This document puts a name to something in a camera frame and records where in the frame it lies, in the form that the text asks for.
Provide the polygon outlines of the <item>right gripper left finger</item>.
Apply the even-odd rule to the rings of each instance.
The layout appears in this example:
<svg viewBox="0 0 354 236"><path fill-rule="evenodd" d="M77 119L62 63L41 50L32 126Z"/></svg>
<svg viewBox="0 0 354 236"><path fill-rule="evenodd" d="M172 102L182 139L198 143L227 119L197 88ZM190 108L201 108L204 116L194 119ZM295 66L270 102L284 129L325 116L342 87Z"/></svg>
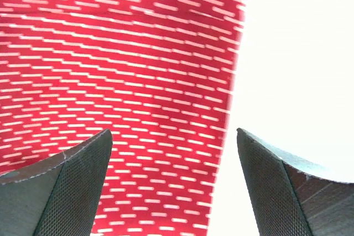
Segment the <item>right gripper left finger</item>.
<svg viewBox="0 0 354 236"><path fill-rule="evenodd" d="M1 175L1 235L90 235L112 145L106 129Z"/></svg>

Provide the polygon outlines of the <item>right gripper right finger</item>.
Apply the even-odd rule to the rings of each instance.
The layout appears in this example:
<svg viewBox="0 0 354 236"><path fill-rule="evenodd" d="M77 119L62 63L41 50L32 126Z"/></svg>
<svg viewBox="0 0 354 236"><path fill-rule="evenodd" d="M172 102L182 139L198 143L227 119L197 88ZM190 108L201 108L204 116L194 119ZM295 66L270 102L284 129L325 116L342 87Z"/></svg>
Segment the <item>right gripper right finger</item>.
<svg viewBox="0 0 354 236"><path fill-rule="evenodd" d="M353 235L353 176L242 128L237 147L260 235Z"/></svg>

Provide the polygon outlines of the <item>red polka dot garment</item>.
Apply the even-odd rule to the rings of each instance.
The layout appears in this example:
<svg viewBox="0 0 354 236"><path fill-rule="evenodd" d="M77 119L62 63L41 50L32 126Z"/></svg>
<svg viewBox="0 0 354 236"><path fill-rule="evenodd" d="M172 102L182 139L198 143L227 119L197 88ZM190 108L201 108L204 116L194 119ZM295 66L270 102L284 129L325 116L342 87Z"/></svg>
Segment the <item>red polka dot garment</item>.
<svg viewBox="0 0 354 236"><path fill-rule="evenodd" d="M1 0L1 171L109 129L93 231L206 235L244 0Z"/></svg>

